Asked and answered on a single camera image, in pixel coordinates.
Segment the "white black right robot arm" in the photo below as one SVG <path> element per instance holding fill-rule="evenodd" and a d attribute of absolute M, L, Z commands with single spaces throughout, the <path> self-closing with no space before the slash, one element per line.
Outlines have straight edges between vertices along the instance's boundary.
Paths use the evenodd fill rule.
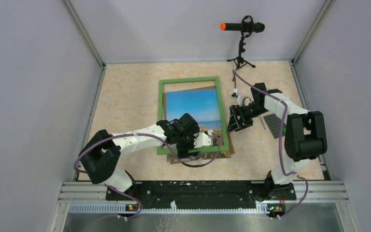
<path fill-rule="evenodd" d="M 260 192 L 263 198 L 277 199 L 291 191 L 294 176 L 310 161 L 326 153 L 324 115 L 294 104 L 279 89 L 267 89 L 264 83 L 251 88 L 253 101 L 239 99 L 231 105 L 227 132 L 241 131 L 253 125 L 253 119 L 272 112 L 280 119 L 280 164 L 268 172 Z"/>

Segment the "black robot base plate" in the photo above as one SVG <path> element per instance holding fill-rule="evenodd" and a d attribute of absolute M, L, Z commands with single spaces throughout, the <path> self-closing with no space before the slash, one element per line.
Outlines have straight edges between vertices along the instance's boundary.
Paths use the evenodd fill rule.
<path fill-rule="evenodd" d="M 123 202 L 130 197 L 145 209 L 249 209 L 257 202 L 294 201 L 293 184 L 275 185 L 264 181 L 141 181 L 122 196 L 107 188 L 105 199 Z"/>

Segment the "clear handled screwdriver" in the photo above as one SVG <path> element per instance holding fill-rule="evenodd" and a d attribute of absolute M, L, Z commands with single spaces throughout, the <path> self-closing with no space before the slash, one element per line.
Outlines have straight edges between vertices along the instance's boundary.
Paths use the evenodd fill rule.
<path fill-rule="evenodd" d="M 266 131 L 267 129 L 266 129 L 266 127 L 265 127 L 265 124 L 264 124 L 264 121 L 263 121 L 262 117 L 259 116 L 258 118 L 259 118 L 259 121 L 260 121 L 260 123 L 261 123 L 263 129 Z"/>

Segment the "green wooden picture frame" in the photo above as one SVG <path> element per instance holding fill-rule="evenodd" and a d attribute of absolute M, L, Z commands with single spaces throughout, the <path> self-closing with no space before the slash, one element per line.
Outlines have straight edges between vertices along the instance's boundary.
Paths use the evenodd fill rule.
<path fill-rule="evenodd" d="M 163 90 L 164 85 L 168 84 L 182 84 L 182 83 L 198 83 L 198 82 L 214 82 L 217 91 L 217 100 L 219 106 L 219 113 L 221 118 L 222 133 L 221 138 L 223 139 L 224 145 L 220 146 L 220 151 L 229 151 L 229 139 L 227 133 L 226 114 L 224 109 L 223 94 L 221 91 L 220 79 L 218 76 L 210 77 L 193 77 L 193 78 L 180 78 L 180 79 L 163 79 L 158 84 L 158 112 L 157 120 L 162 120 L 163 116 Z"/>

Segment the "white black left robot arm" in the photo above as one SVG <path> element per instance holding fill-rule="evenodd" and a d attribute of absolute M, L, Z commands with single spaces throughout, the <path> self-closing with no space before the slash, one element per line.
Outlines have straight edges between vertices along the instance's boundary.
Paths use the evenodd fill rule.
<path fill-rule="evenodd" d="M 174 145 L 179 154 L 194 148 L 200 127 L 188 113 L 179 119 L 160 120 L 146 128 L 127 133 L 98 131 L 82 149 L 75 164 L 80 163 L 92 184 L 105 184 L 117 189 L 124 200 L 134 197 L 134 180 L 117 167 L 119 159 L 150 147 Z"/>

